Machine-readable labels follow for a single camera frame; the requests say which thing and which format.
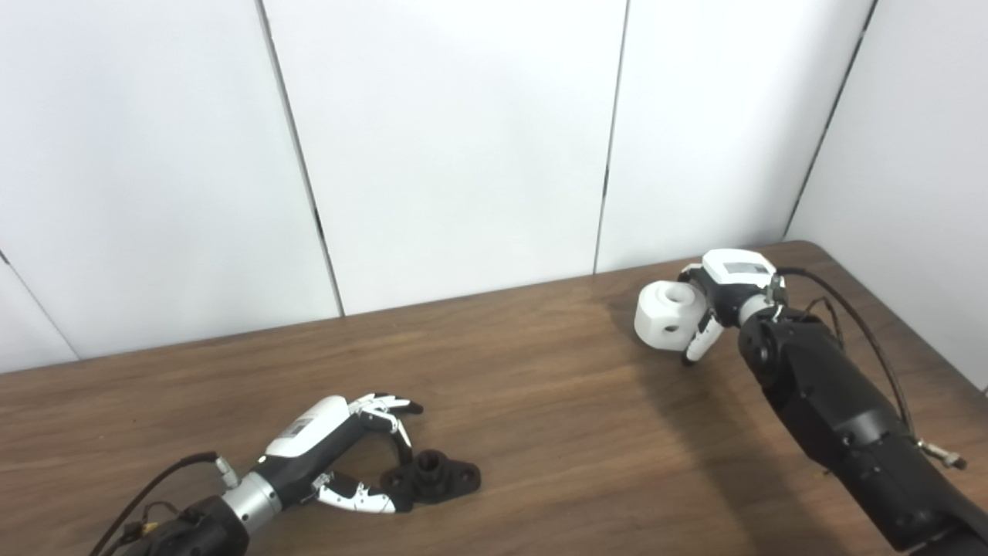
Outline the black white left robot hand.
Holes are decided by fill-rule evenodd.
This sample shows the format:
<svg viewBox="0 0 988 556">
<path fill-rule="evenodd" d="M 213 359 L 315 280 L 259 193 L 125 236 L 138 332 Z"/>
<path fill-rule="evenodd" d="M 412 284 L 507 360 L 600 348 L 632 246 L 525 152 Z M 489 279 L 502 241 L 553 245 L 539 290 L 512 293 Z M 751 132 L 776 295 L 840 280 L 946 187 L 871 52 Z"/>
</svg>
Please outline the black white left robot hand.
<svg viewBox="0 0 988 556">
<path fill-rule="evenodd" d="M 331 467 L 371 433 L 391 437 L 398 462 L 410 463 L 412 443 L 400 415 L 422 412 L 417 402 L 398 395 L 370 393 L 352 402 L 342 395 L 328 395 L 267 446 L 252 473 L 272 487 L 282 509 L 315 500 L 354 513 L 410 513 L 413 502 L 388 496 L 384 489 Z"/>
</svg>

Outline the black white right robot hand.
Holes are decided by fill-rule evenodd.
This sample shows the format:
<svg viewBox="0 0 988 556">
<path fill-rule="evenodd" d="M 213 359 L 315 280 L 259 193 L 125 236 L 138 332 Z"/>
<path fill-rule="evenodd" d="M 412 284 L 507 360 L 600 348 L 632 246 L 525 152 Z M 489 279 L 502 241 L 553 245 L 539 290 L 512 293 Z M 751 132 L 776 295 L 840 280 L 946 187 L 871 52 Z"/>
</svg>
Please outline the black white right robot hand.
<svg viewBox="0 0 988 556">
<path fill-rule="evenodd" d="M 682 268 L 677 281 L 696 288 L 702 316 L 681 360 L 692 366 L 719 340 L 726 328 L 741 327 L 753 314 L 788 303 L 786 280 L 761 253 L 712 249 L 699 263 Z"/>
</svg>

